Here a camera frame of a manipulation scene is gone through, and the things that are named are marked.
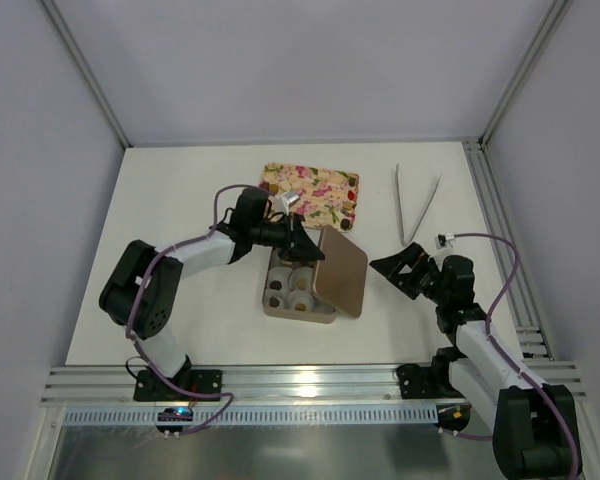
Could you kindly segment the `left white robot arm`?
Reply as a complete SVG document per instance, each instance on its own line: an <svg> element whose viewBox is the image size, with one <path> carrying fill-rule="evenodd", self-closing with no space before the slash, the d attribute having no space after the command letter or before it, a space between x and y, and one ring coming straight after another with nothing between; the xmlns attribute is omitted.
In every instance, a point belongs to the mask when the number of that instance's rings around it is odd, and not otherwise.
<svg viewBox="0 0 600 480"><path fill-rule="evenodd" d="M218 215L220 194L214 196L213 222L202 235L163 248L142 240L129 243L98 300L99 308L124 328L154 378L189 398L208 395L193 390L187 379L191 361L168 327L181 280L233 264L255 246L275 249L285 261L325 258L301 217L291 211L295 195L274 197L266 189L244 184L224 187L219 193L233 189L240 194L226 218Z"/></svg>

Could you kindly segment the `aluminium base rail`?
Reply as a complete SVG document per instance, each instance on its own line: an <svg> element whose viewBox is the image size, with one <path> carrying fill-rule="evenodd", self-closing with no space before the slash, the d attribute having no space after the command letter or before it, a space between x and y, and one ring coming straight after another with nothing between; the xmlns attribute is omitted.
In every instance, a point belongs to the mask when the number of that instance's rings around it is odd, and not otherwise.
<svg viewBox="0 0 600 480"><path fill-rule="evenodd" d="M442 394L422 374L392 364L208 366L194 373L211 397L145 397L140 369L60 367L50 373L41 406L60 409L65 425L165 425L186 429L217 414L214 426L433 424L467 419L468 402Z"/></svg>

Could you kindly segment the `metal tongs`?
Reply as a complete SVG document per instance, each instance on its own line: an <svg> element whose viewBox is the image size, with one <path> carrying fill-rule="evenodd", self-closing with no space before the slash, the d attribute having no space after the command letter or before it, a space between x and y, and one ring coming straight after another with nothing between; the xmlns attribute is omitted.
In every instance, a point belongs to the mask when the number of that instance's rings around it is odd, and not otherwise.
<svg viewBox="0 0 600 480"><path fill-rule="evenodd" d="M441 180L441 173L411 176L400 164L395 165L393 187L397 228L403 247L415 239L436 198Z"/></svg>

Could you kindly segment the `beige tin box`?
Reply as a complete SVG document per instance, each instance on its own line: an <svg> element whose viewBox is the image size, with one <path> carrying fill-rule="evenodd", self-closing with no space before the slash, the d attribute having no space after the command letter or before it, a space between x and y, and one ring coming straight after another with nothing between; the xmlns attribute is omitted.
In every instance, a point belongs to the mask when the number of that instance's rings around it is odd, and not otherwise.
<svg viewBox="0 0 600 480"><path fill-rule="evenodd" d="M261 306L265 315L295 321L316 324L331 324L337 317L336 309L318 298L314 291L315 262L290 262L279 257L279 250L273 249L269 256ZM296 281L304 279L307 283L305 290L294 290ZM282 283L281 290L270 288L273 281ZM269 299L277 298L280 306L272 308ZM306 304L305 311L294 309L295 304Z"/></svg>

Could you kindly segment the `beige tin lid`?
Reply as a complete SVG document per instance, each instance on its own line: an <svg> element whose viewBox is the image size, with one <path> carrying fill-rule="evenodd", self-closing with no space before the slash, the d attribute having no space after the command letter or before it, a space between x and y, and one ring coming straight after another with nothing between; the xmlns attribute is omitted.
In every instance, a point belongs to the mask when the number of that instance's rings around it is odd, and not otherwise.
<svg viewBox="0 0 600 480"><path fill-rule="evenodd" d="M318 247L324 258L315 264L313 293L338 313L359 318L363 309L367 254L331 226L321 230Z"/></svg>

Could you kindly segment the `floral tray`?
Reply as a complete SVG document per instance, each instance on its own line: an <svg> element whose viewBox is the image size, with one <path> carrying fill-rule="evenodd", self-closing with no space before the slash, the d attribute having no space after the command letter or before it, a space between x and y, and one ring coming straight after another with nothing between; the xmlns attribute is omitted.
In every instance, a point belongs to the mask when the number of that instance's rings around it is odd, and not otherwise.
<svg viewBox="0 0 600 480"><path fill-rule="evenodd" d="M297 192L300 200L292 207L292 211L304 218L306 228L331 226L340 232L349 232L354 227L360 191L360 176L357 173L268 163L263 167L260 183L275 194ZM354 191L355 199L347 197L349 190ZM351 221L350 230L342 230L343 219Z"/></svg>

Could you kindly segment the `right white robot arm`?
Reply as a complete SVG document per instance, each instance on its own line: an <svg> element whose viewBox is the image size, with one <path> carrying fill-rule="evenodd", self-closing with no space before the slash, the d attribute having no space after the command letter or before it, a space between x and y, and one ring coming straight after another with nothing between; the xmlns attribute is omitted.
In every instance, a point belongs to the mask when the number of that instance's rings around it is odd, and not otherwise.
<svg viewBox="0 0 600 480"><path fill-rule="evenodd" d="M507 479L575 479L582 456L575 400L514 358L499 337L491 310L475 299L474 263L450 254L437 261L413 242L370 266L412 300L435 306L440 331L449 339L429 368L434 386L460 394L491 431L496 464Z"/></svg>

